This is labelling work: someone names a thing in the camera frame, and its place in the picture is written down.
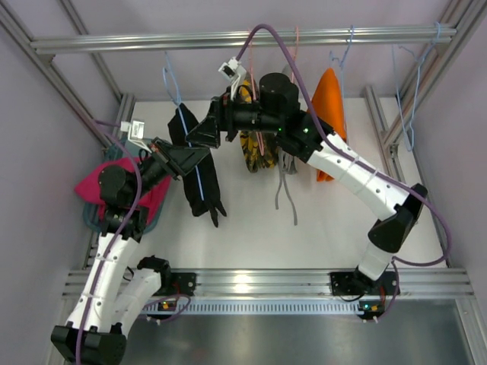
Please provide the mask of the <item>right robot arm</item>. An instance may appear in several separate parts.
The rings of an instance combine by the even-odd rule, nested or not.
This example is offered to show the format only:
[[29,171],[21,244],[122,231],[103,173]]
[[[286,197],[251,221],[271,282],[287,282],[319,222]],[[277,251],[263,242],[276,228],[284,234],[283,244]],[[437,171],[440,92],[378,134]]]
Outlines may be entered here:
[[287,75],[269,73],[259,81],[259,97],[247,103],[239,87],[213,97],[206,117],[186,137],[188,142],[218,148],[221,133],[232,141],[239,132],[271,132],[286,153],[322,170],[362,200],[377,220],[368,232],[369,244],[343,293],[373,290],[406,241],[421,214],[427,189],[417,183],[402,188],[357,155],[321,119],[301,109],[298,86]]

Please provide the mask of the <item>blue hanger with black trousers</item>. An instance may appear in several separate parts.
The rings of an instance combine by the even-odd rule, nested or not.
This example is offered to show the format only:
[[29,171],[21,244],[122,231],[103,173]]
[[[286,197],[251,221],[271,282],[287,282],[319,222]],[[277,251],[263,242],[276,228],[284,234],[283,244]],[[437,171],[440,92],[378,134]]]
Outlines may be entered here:
[[[186,120],[185,120],[185,117],[183,116],[183,111],[181,109],[182,98],[181,98],[181,94],[180,94],[180,89],[179,89],[179,85],[177,83],[176,76],[173,72],[173,68],[172,68],[172,65],[170,62],[170,56],[169,56],[167,51],[164,52],[164,59],[166,62],[166,65],[162,68],[164,88],[166,90],[168,97],[170,98],[170,101],[174,104],[174,106],[177,109],[177,113],[179,114],[179,117],[181,120],[181,125],[183,127],[184,135],[187,136],[189,130],[187,128]],[[170,85],[169,85],[169,81],[167,79],[168,77],[170,77],[170,79],[173,82],[173,86],[174,86],[174,90],[175,90],[174,93],[172,93],[170,91]]]

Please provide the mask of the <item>pink trousers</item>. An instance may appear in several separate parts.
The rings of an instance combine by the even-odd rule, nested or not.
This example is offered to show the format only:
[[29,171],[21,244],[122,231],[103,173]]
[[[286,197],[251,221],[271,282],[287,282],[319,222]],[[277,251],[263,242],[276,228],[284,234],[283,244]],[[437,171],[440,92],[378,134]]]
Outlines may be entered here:
[[[104,213],[106,204],[100,198],[100,187],[98,184],[98,175],[103,168],[108,166],[120,166],[129,172],[134,171],[128,157],[118,160],[102,163],[89,173],[79,184],[75,187],[75,193],[85,202],[98,207],[98,217],[101,219]],[[170,187],[171,178],[164,178],[156,187],[150,192],[143,195],[139,201],[139,205],[148,209],[148,223],[150,224],[155,217],[158,216],[159,208],[164,202],[165,195]]]

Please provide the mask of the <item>black trousers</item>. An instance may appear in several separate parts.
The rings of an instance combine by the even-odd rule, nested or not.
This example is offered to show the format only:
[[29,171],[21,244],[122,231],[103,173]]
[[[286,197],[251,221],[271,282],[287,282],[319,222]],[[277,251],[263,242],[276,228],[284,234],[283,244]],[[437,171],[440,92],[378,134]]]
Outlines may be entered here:
[[[184,103],[182,103],[181,109],[190,132],[198,125],[198,121]],[[184,135],[177,109],[172,119],[168,122],[167,127],[172,144],[182,147],[193,146],[186,142],[186,136]],[[183,188],[193,216],[200,217],[205,213],[209,213],[213,225],[218,227],[219,216],[226,217],[227,212],[221,202],[220,186],[211,154],[202,160],[191,173],[183,177]]]

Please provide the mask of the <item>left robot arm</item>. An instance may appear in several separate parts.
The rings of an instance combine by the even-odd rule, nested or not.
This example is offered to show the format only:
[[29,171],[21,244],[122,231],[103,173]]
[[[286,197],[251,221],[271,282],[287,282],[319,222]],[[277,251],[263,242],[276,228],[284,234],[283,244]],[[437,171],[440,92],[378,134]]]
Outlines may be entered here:
[[116,163],[97,175],[105,202],[94,263],[78,302],[64,325],[54,327],[51,342],[73,364],[119,364],[130,330],[148,301],[171,284],[170,264],[144,257],[121,288],[129,260],[145,232],[148,209],[140,199],[164,178],[191,173],[209,154],[208,148],[174,146],[154,138],[131,170]]

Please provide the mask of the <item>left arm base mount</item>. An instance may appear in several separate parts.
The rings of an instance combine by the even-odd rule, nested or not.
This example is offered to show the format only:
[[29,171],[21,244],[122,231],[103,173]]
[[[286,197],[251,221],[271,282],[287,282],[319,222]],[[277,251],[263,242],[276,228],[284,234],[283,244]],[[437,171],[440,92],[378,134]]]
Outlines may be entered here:
[[166,297],[166,300],[157,304],[158,313],[150,317],[166,322],[178,318],[190,305],[195,289],[196,273],[172,273],[169,285],[154,294],[156,297]]

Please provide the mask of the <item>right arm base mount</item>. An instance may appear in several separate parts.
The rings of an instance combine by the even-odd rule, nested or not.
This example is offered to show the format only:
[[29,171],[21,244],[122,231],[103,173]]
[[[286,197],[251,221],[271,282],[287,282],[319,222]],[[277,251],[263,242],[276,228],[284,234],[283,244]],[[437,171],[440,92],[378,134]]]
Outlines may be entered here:
[[357,317],[362,322],[378,323],[400,294],[396,269],[385,271],[377,280],[371,280],[357,268],[332,271],[329,274],[332,295],[346,303],[356,303]]

